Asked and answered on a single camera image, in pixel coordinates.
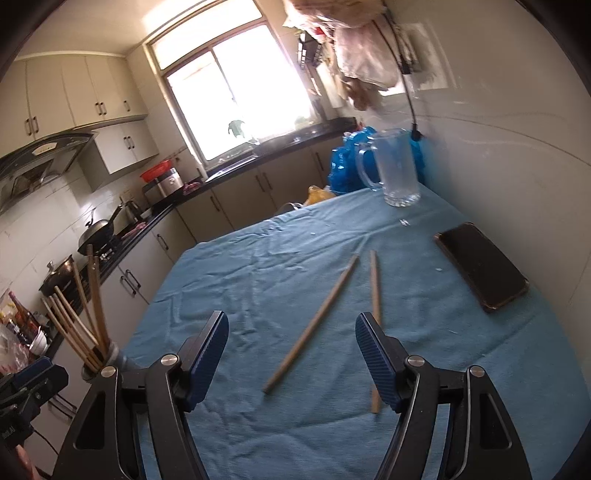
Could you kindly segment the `person's left hand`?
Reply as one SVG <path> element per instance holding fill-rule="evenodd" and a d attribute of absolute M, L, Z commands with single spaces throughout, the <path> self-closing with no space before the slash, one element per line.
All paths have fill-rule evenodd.
<path fill-rule="evenodd" d="M 17 445 L 15 447 L 15 453 L 17 458 L 20 462 L 20 465 L 23 467 L 24 471 L 26 472 L 25 476 L 27 480 L 42 480 L 38 470 L 36 469 L 35 465 L 33 464 L 32 460 L 30 459 L 28 453 L 24 449 L 23 446 Z"/>

